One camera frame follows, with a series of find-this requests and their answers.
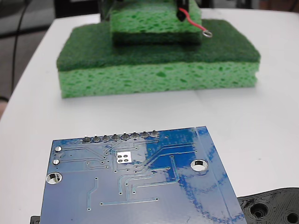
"red wire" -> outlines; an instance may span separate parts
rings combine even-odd
[[[192,24],[192,25],[195,26],[195,27],[198,27],[199,29],[201,29],[201,30],[203,30],[203,31],[206,30],[206,28],[204,28],[203,26],[201,26],[201,25],[199,25],[199,24],[193,22],[193,21],[190,19],[190,15],[189,15],[189,13],[188,13],[186,10],[184,10],[183,8],[178,8],[178,9],[186,15],[187,20],[188,20],[188,22],[189,22],[190,24]]]

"blue circuit board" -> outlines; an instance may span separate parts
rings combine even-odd
[[[41,224],[245,224],[206,127],[55,140]]]

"black object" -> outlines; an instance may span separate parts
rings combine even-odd
[[[243,3],[243,0],[237,0],[236,7],[252,9],[252,0],[245,0],[244,3]]]
[[[32,216],[30,219],[30,224],[39,224],[40,216]]]
[[[299,188],[239,197],[247,224],[299,224]]]
[[[177,18],[182,22],[185,20],[186,15],[183,12],[179,11],[179,8],[182,8],[188,12],[189,0],[177,0],[177,8],[178,8]]]
[[[110,9],[114,4],[114,0],[98,0],[98,2],[101,21],[107,20],[109,18]]]
[[[99,2],[99,11],[101,15],[101,21],[108,20],[109,18],[109,12],[113,4],[116,0],[98,0]],[[189,0],[176,0],[177,2],[177,8],[183,8],[187,12],[189,11]],[[180,21],[184,21],[186,18],[186,15],[177,10],[177,17]]]
[[[56,18],[99,13],[97,0],[54,0]]]

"dark green scouring pad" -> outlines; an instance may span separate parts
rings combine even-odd
[[[110,15],[112,39],[116,44],[200,43],[201,30],[176,14],[174,0],[117,1]],[[201,24],[195,0],[189,1],[189,14]]]
[[[260,55],[228,22],[199,45],[114,46],[109,23],[74,29],[58,60],[62,97],[253,87]]]

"floor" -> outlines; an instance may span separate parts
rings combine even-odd
[[[41,42],[46,31],[39,31],[19,36],[15,59],[15,87],[28,62]],[[12,66],[15,37],[0,39],[0,96],[10,98],[12,93]]]

